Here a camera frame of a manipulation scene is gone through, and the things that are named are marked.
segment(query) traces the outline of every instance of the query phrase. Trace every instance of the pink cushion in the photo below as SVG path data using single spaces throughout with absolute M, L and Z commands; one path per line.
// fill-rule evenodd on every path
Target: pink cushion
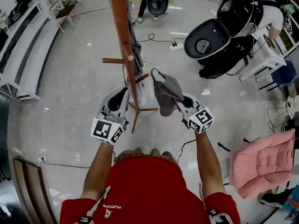
M 258 138 L 230 152 L 229 183 L 242 198 L 272 189 L 292 177 L 295 129 Z

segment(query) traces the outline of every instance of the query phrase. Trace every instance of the red shirt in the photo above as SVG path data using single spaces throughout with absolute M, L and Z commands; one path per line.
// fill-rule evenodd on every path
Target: red shirt
M 108 186 L 111 189 L 106 199 L 101 201 L 93 214 L 95 224 L 209 224 L 208 211 L 213 209 L 227 213 L 234 224 L 241 223 L 236 204 L 230 195 L 214 193 L 205 198 L 204 206 L 187 189 L 180 168 L 161 158 L 139 156 L 117 162 L 111 168 Z M 95 200 L 87 198 L 65 200 L 62 203 L 60 223 L 76 223 L 95 204 Z M 106 210 L 111 211 L 108 218 L 105 218 Z

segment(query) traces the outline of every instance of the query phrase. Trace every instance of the wooden coat rack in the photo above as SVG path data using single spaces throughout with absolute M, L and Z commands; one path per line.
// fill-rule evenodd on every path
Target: wooden coat rack
M 137 89 L 136 84 L 149 77 L 149 74 L 146 73 L 144 76 L 135 80 L 135 74 L 133 69 L 133 52 L 131 49 L 130 35 L 128 28 L 128 15 L 126 10 L 126 0 L 111 0 L 112 12 L 114 17 L 114 24 L 117 30 L 118 39 L 120 42 L 121 56 L 122 59 L 113 59 L 113 58 L 103 58 L 103 63 L 116 63 L 124 64 L 128 74 L 128 82 L 131 87 L 132 97 L 134 105 L 130 105 L 135 109 L 135 118 L 132 127 L 132 133 L 134 133 L 137 117 L 141 111 L 153 111 L 158 110 L 157 108 L 151 109 L 140 109 L 137 99 Z

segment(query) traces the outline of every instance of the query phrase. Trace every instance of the gray cloth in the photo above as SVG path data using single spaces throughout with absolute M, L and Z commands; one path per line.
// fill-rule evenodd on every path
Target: gray cloth
M 165 79 L 164 82 L 156 80 L 154 70 Z M 154 80 L 154 92 L 160 106 L 160 114 L 164 117 L 170 116 L 175 106 L 174 99 L 184 100 L 182 89 L 176 78 L 163 74 L 156 68 L 151 69 L 150 75 Z
M 134 60 L 133 60 L 134 72 L 135 72 L 135 76 L 138 76 L 142 74 L 142 67 L 143 67 L 142 58 L 140 56 L 141 45 L 137 42 L 137 39 L 135 37 L 135 32 L 132 25 L 132 15 L 131 15 L 129 0 L 126 0 L 126 10 L 127 10 L 127 17 L 128 17 L 128 28 L 129 28 L 131 48 L 134 56 Z

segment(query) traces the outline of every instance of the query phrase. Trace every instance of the gray tile floor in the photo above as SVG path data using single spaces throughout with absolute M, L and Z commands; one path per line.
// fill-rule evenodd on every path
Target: gray tile floor
M 220 0 L 175 0 L 174 6 L 183 9 L 169 9 L 167 15 L 159 18 L 159 22 L 153 22 L 152 16 L 146 11 L 144 22 L 134 27 L 137 39 L 146 40 L 149 33 L 154 33 L 159 40 L 184 37 L 170 32 L 189 33 L 201 22 L 214 17 L 212 10 L 217 11 L 219 2 Z M 98 9 L 103 10 L 82 14 L 81 20 L 74 17 L 76 28 L 64 24 L 65 32 L 57 34 L 39 85 L 42 99 L 23 104 L 12 101 L 8 130 L 12 155 L 22 154 L 31 161 L 45 155 L 47 161 L 52 163 L 80 166 L 91 164 L 99 143 L 90 137 L 90 128 L 103 96 L 80 108 L 52 113 L 44 120 L 42 147 L 38 139 L 42 119 L 50 111 L 80 105 L 122 80 L 121 66 L 101 63 L 103 57 L 121 57 L 108 1 L 82 0 L 78 3 L 79 13 Z M 134 18 L 137 13 L 138 8 L 132 8 Z M 151 57 L 156 63 L 165 62 L 170 56 L 166 44 L 143 42 L 141 54 Z M 212 111 L 215 122 L 207 133 L 221 162 L 224 178 L 228 176 L 229 154 L 219 149 L 217 142 L 228 148 L 235 148 L 242 144 L 244 137 L 253 140 L 271 133 L 265 111 L 266 108 L 273 107 L 271 98 L 283 98 L 279 90 L 269 93 L 259 91 L 253 77 L 243 82 L 238 76 L 226 75 L 215 80 L 202 79 L 198 75 L 200 65 L 190 59 L 183 49 L 173 51 L 169 62 L 156 67 L 176 77 L 184 92 L 196 96 Z M 120 83 L 111 91 L 122 86 Z M 157 106 L 157 102 L 153 100 L 150 106 Z M 270 117 L 275 124 L 284 119 L 282 116 L 279 120 L 275 110 L 270 110 Z M 178 111 L 167 118 L 161 117 L 159 112 L 143 112 L 138 118 L 134 134 L 130 132 L 134 119 L 131 109 L 127 112 L 127 119 L 130 124 L 115 145 L 116 154 L 136 147 L 141 147 L 145 153 L 158 148 L 161 152 L 167 150 L 175 154 L 184 142 L 194 139 L 194 133 L 181 123 Z M 185 146 L 179 165 L 188 188 L 198 195 L 200 179 L 195 148 L 194 143 Z M 42 169 L 53 210 L 59 219 L 61 202 L 80 196 L 87 169 L 57 166 L 42 166 Z M 259 223 L 271 211 L 271 208 L 260 205 L 256 197 L 242 200 L 233 187 L 226 188 L 236 200 L 244 223 Z

